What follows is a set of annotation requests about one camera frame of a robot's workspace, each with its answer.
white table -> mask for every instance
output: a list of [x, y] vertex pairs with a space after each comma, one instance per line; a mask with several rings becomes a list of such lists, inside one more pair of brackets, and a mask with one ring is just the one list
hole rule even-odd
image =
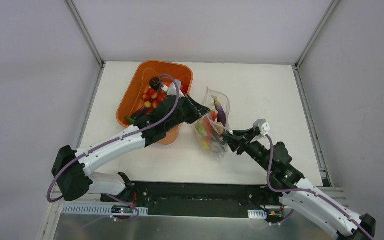
[[[140, 62], [107, 62], [85, 128], [81, 146], [107, 139], [122, 127], [116, 111]], [[234, 130], [249, 129], [266, 119], [274, 143], [284, 142], [292, 165], [316, 186], [323, 186], [312, 140], [290, 65], [182, 63], [193, 71], [190, 96], [197, 102], [206, 87], [230, 99], [229, 124]], [[266, 139], [260, 140], [270, 148]], [[193, 125], [183, 124], [171, 145], [153, 144], [101, 167], [98, 172], [126, 173], [132, 181], [266, 184], [266, 171], [246, 153], [228, 152], [215, 159], [201, 149]]]

orange plastic container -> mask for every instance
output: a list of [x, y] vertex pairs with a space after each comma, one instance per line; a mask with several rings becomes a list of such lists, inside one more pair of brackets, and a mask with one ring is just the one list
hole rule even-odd
[[[144, 106], [145, 102], [142, 100], [141, 95], [150, 89], [150, 80], [152, 78], [159, 78], [162, 74], [168, 74], [174, 79], [179, 80], [183, 92], [186, 91], [188, 94], [190, 93], [194, 74], [189, 67], [166, 61], [152, 60], [143, 62], [137, 67], [136, 73], [118, 107], [116, 117], [121, 126], [127, 128], [130, 125], [130, 123], [126, 121], [125, 116], [130, 117], [134, 112]], [[168, 77], [164, 77], [162, 83], [168, 86], [172, 81]], [[180, 125], [170, 130], [167, 136], [158, 143], [164, 145], [174, 143], [179, 136], [179, 132]]]

transparent plastic bag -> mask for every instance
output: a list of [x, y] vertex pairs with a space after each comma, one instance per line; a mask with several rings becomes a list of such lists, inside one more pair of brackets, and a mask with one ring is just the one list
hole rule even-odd
[[[215, 99], [220, 103], [226, 119], [223, 126], [223, 114], [217, 111]], [[213, 91], [207, 87], [202, 105], [211, 111], [196, 121], [195, 133], [201, 147], [214, 157], [222, 158], [228, 152], [228, 144], [224, 141], [222, 134], [229, 130], [229, 112], [231, 104], [229, 98], [221, 92]]]

red cherry tomato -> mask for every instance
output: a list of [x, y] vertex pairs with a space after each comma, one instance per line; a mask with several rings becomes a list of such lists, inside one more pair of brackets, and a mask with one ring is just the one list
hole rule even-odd
[[154, 109], [156, 109], [156, 108], [158, 107], [158, 104], [160, 104], [158, 101], [153, 101], [153, 102], [152, 102], [152, 107], [153, 107]]
[[161, 103], [162, 101], [164, 101], [164, 97], [163, 97], [163, 95], [162, 95], [162, 94], [159, 95], [159, 96], [156, 98], [156, 100], [157, 100], [159, 103]]
[[154, 91], [152, 94], [151, 94], [151, 99], [157, 99], [158, 98], [158, 92], [157, 91]]
[[149, 95], [152, 95], [153, 92], [155, 92], [154, 89], [152, 89], [152, 88], [148, 89], [148, 94], [149, 94]]
[[151, 95], [149, 95], [148, 93], [144, 93], [142, 94], [142, 99], [147, 102], [147, 101], [150, 101], [151, 100]]

purple cable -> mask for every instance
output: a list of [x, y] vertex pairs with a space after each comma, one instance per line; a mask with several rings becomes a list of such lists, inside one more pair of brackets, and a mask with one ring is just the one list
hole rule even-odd
[[[312, 195], [315, 195], [316, 194], [315, 191], [311, 191], [311, 190], [303, 189], [303, 188], [293, 188], [293, 189], [286, 189], [286, 190], [278, 190], [278, 189], [273, 188], [272, 184], [270, 183], [270, 174], [272, 171], [273, 158], [275, 155], [275, 151], [273, 149], [274, 146], [273, 146], [272, 138], [268, 134], [266, 135], [266, 137], [267, 137], [268, 141], [270, 142], [270, 160], [268, 161], [268, 169], [267, 169], [267, 186], [268, 186], [268, 188], [271, 191], [273, 191], [275, 193], [279, 193], [279, 194], [290, 193], [290, 192], [306, 192], [306, 193], [310, 193]], [[321, 194], [319, 194], [317, 197], [323, 199], [325, 202], [327, 202], [332, 207], [334, 207], [336, 210], [338, 210], [340, 213], [342, 213], [347, 219], [350, 219], [350, 215], [346, 211], [342, 210], [339, 206], [337, 206], [330, 199], [328, 199], [327, 197], [325, 197]], [[292, 213], [293, 213], [293, 211], [291, 211], [291, 213], [285, 219], [283, 219], [280, 223], [286, 221], [287, 218], [290, 217]], [[370, 240], [375, 240], [357, 221], [355, 221], [354, 219], [351, 219], [350, 221], [353, 224], [355, 224]]]
[[290, 213], [282, 221], [279, 222], [279, 224], [283, 224], [284, 222], [286, 222], [286, 220], [288, 220], [292, 216], [293, 213], [295, 213], [294, 209], [292, 209], [290, 211]]
[[[142, 128], [142, 129], [139, 129], [139, 130], [137, 130], [137, 131], [134, 131], [134, 132], [131, 132], [131, 133], [127, 133], [127, 134], [123, 135], [122, 138], [130, 137], [130, 136], [132, 136], [132, 135], [141, 133], [141, 132], [143, 132], [143, 131], [146, 131], [146, 130], [148, 130], [148, 129], [151, 129], [151, 128], [153, 128], [153, 127], [155, 127], [155, 126], [161, 124], [161, 123], [164, 122], [166, 119], [168, 119], [168, 118], [170, 117], [170, 115], [175, 111], [175, 109], [176, 109], [176, 107], [177, 107], [177, 105], [178, 105], [178, 103], [179, 103], [179, 98], [180, 98], [179, 86], [178, 86], [178, 84], [176, 83], [176, 80], [175, 80], [172, 76], [170, 76], [170, 75], [168, 75], [168, 74], [162, 74], [162, 75], [159, 77], [160, 82], [162, 81], [163, 77], [168, 77], [168, 78], [170, 78], [170, 80], [173, 82], [174, 86], [176, 87], [176, 100], [175, 100], [174, 105], [173, 105], [173, 107], [171, 108], [170, 112], [168, 112], [168, 114], [167, 114], [165, 117], [163, 117], [161, 120], [157, 121], [156, 123], [154, 123], [154, 124], [152, 124], [152, 125], [149, 125], [149, 126], [147, 126], [147, 127], [144, 127], [144, 128]], [[114, 139], [112, 139], [112, 140], [106, 141], [106, 142], [104, 142], [104, 143], [102, 143], [102, 144], [100, 144], [100, 145], [98, 145], [98, 146], [92, 148], [92, 149], [91, 149], [90, 151], [88, 151], [88, 152], [89, 152], [89, 153], [93, 153], [94, 151], [96, 151], [96, 150], [98, 150], [98, 149], [101, 149], [101, 148], [107, 146], [108, 144], [112, 144], [112, 143], [114, 143], [114, 142], [117, 142], [117, 141], [119, 141], [119, 140], [121, 140], [121, 138], [117, 137], [117, 138], [114, 138]], [[63, 167], [63, 168], [56, 174], [55, 178], [52, 180], [52, 182], [51, 182], [51, 184], [50, 184], [50, 186], [49, 186], [49, 188], [48, 188], [48, 190], [47, 190], [47, 193], [46, 193], [46, 199], [47, 199], [48, 202], [50, 202], [50, 203], [55, 203], [55, 202], [57, 202], [57, 201], [59, 201], [59, 200], [61, 200], [61, 199], [63, 198], [63, 196], [60, 196], [60, 197], [57, 197], [57, 198], [55, 198], [55, 199], [52, 199], [52, 198], [51, 198], [52, 190], [53, 190], [55, 184], [57, 183], [57, 180], [61, 177], [61, 175], [62, 175], [62, 174], [63, 174], [63, 173], [64, 173], [64, 172], [65, 172], [71, 165], [73, 165], [75, 162], [77, 162], [78, 160], [80, 160], [80, 159], [83, 158], [83, 157], [86, 157], [86, 154], [83, 153], [83, 154], [79, 155], [78, 157], [76, 157], [75, 159], [71, 160], [67, 165], [65, 165], [65, 166], [64, 166], [64, 167]]]

